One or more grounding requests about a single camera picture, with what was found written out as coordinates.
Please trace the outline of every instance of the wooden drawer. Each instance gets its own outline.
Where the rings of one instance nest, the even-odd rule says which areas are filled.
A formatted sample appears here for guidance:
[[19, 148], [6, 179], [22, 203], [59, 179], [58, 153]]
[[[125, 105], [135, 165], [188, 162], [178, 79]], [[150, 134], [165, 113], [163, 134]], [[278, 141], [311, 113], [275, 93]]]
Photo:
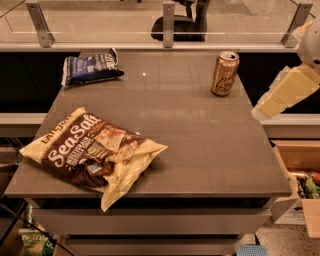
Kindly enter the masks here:
[[[240, 239], [60, 239], [75, 255], [233, 255]], [[54, 256], [69, 255], [57, 247]]]
[[34, 219], [65, 235], [214, 235], [254, 233], [268, 209], [34, 209]]

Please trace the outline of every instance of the can lid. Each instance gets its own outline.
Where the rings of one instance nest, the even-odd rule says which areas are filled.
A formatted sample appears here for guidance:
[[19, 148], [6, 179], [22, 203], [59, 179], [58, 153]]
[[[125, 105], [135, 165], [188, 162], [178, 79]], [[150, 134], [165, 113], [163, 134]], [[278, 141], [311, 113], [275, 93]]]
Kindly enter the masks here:
[[236, 52], [225, 51], [220, 53], [220, 58], [227, 61], [235, 61], [239, 59], [239, 55]]

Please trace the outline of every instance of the glass railing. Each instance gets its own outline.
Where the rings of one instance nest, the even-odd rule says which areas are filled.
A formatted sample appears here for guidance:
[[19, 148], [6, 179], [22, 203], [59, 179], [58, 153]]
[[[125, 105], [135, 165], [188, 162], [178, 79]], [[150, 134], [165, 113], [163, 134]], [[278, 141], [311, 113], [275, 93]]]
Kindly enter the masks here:
[[[280, 44], [300, 2], [291, 0], [176, 0], [174, 47], [221, 44]], [[40, 47], [30, 2], [0, 1], [0, 48], [15, 44]], [[163, 47], [163, 1], [39, 0], [52, 47], [115, 45]], [[306, 22], [320, 15], [318, 0]]]

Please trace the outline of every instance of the glass panel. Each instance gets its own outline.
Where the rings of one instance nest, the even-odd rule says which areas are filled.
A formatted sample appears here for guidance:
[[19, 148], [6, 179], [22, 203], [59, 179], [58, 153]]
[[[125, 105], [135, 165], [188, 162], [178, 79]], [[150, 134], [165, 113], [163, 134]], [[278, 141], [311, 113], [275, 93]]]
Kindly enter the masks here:
[[22, 0], [0, 1], [0, 42], [38, 42], [29, 12]]
[[[162, 0], [40, 0], [39, 3], [55, 43], [162, 45], [161, 40], [152, 37], [154, 24], [163, 15]], [[175, 0], [176, 19], [180, 25], [181, 22], [187, 24], [175, 33], [175, 38], [193, 34], [196, 39], [188, 41], [201, 41], [204, 47], [223, 43], [280, 43], [298, 3], [292, 0]], [[318, 0], [303, 3], [313, 4], [307, 21], [320, 15]], [[207, 8], [206, 15], [199, 19], [203, 6]], [[0, 30], [3, 31], [0, 42], [38, 42], [22, 0], [0, 2]], [[162, 32], [153, 34], [162, 36]]]

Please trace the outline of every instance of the gray table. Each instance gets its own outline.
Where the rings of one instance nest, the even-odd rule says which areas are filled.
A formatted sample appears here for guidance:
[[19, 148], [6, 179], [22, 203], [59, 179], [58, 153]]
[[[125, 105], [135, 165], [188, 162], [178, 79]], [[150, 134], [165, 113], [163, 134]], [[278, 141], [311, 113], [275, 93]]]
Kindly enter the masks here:
[[[61, 89], [38, 136], [85, 107], [168, 146], [119, 207], [103, 213], [101, 193], [68, 184], [28, 159], [6, 195], [38, 207], [34, 217], [85, 255], [232, 254], [245, 233], [271, 216], [272, 202], [291, 190], [239, 78], [227, 97], [210, 92], [216, 58], [213, 52], [120, 51], [121, 78]], [[44, 206], [48, 201], [55, 203]], [[137, 203], [142, 206], [132, 207]]]

